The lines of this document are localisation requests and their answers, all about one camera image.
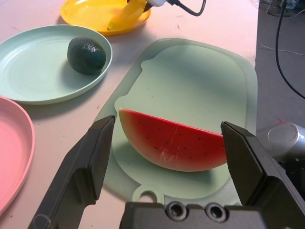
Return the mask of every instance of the green cutting board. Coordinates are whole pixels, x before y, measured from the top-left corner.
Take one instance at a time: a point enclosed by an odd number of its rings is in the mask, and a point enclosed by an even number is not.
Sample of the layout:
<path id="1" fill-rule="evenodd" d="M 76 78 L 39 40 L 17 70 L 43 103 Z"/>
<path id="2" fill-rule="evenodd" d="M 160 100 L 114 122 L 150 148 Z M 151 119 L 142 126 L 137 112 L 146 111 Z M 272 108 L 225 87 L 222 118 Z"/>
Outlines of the green cutting board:
<path id="1" fill-rule="evenodd" d="M 165 39 L 144 51 L 97 119 L 125 107 L 218 133 L 221 122 L 229 121 L 255 134 L 256 103 L 256 74 L 244 58 L 199 42 Z M 133 201 L 149 192 L 160 203 L 239 202 L 227 165 L 195 173 L 158 167 L 132 148 L 119 119 L 105 183 Z"/>

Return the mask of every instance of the cutting board handle hole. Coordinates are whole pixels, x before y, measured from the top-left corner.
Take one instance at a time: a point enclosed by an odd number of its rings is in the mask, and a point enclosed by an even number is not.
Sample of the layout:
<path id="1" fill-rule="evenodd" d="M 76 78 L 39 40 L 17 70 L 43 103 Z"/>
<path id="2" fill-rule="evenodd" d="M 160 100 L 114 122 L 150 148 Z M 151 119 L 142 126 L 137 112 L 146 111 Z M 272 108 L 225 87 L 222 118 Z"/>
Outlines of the cutting board handle hole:
<path id="1" fill-rule="evenodd" d="M 139 201 L 143 203 L 157 203 L 157 197 L 152 192 L 143 192 Z"/>

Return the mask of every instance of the watermelon slice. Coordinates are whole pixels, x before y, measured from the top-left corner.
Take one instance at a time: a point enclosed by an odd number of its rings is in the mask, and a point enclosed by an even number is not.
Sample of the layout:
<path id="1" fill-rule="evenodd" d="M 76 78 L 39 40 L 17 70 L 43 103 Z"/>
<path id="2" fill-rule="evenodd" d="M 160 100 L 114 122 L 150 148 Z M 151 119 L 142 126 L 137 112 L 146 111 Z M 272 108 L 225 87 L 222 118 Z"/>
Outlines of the watermelon slice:
<path id="1" fill-rule="evenodd" d="M 223 136 L 121 108 L 123 131 L 150 162 L 177 171 L 204 171 L 226 163 Z"/>

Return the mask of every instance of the white table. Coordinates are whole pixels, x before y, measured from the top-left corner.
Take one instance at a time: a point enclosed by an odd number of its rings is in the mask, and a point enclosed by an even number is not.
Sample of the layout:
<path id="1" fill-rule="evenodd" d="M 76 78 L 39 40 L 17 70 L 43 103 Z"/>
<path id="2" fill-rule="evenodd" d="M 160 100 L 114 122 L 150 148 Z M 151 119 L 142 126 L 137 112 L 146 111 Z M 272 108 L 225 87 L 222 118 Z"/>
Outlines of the white table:
<path id="1" fill-rule="evenodd" d="M 183 1 L 198 11 L 202 0 Z M 28 178 L 0 216 L 0 229 L 25 229 L 66 153 L 84 135 L 137 56 L 161 38 L 185 38 L 235 52 L 255 63 L 258 8 L 255 0 L 207 0 L 201 17 L 166 5 L 152 10 L 146 25 L 110 37 L 113 62 L 97 87 L 76 99 L 53 105 L 24 106 L 36 131 L 36 150 Z M 21 31 L 62 23 L 64 0 L 0 0 L 0 42 Z M 118 229 L 124 201 L 103 188 L 100 200 L 83 214 L 80 229 Z"/>

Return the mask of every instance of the light green plate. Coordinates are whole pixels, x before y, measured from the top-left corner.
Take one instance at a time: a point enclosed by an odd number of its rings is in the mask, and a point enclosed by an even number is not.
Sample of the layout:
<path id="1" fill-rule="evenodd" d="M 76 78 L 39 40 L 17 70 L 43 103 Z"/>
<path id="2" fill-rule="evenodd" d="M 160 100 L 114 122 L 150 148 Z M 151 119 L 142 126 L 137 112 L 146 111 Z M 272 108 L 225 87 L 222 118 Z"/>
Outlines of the light green plate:
<path id="1" fill-rule="evenodd" d="M 144 51 L 97 119 L 125 107 L 218 133 L 225 120 L 255 134 L 256 102 L 256 74 L 244 58 L 207 44 L 164 39 Z M 158 167 L 132 148 L 118 118 L 105 183 L 133 201 L 150 192 L 160 203 L 239 202 L 227 165 L 195 173 Z"/>
<path id="2" fill-rule="evenodd" d="M 106 52 L 100 74 L 82 75 L 67 60 L 70 41 L 78 36 L 96 40 Z M 24 104 L 52 104 L 93 88 L 112 60 L 108 40 L 93 30 L 52 25 L 25 31 L 0 44 L 0 95 Z"/>

